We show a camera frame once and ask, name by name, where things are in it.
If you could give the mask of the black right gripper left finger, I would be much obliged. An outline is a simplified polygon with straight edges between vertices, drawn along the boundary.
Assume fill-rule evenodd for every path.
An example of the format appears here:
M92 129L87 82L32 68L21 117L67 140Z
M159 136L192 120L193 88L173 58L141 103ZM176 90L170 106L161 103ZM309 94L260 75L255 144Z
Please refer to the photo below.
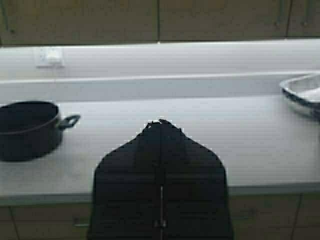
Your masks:
M94 171L87 239L161 238L162 123L150 122Z

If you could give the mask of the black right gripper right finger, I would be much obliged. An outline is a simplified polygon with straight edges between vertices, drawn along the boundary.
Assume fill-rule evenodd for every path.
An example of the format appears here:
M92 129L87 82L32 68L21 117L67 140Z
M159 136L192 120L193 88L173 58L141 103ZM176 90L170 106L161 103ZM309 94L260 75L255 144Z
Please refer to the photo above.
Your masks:
M164 239L234 239L221 160L169 121L161 119L160 127Z

